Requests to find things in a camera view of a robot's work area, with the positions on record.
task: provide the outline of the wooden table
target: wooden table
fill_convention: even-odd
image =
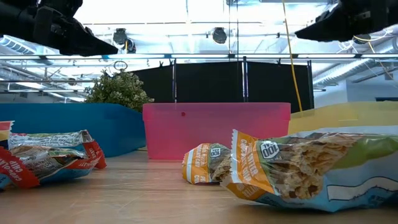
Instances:
[[[1,193],[0,223],[375,224],[398,219],[397,208],[328,214],[255,205],[217,185],[190,185],[182,179],[181,162],[148,161],[146,155],[109,158],[106,169],[71,182]]]

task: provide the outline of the green plant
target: green plant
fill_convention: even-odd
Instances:
[[[95,81],[94,87],[87,91],[86,103],[117,103],[142,112],[144,103],[154,101],[142,89],[144,83],[132,72],[121,70],[113,77],[105,71],[103,73],[104,75]]]

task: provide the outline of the black backdrop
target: black backdrop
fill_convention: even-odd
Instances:
[[[173,67],[164,66],[134,72],[141,81],[147,95],[155,99],[155,103],[174,103],[173,99]]]
[[[307,66],[295,65],[295,76],[303,110],[313,108],[313,89]],[[249,102],[286,102],[292,113],[300,111],[290,65],[248,62]]]
[[[242,63],[177,64],[177,102],[243,102]]]

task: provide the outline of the blue plastic bin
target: blue plastic bin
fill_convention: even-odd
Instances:
[[[87,129],[106,157],[146,145],[142,114],[110,103],[5,103],[0,121],[15,121],[13,133],[67,133]]]

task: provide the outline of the yellow plastic bin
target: yellow plastic bin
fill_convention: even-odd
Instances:
[[[353,102],[294,113],[289,134],[320,128],[398,125],[398,102]]]

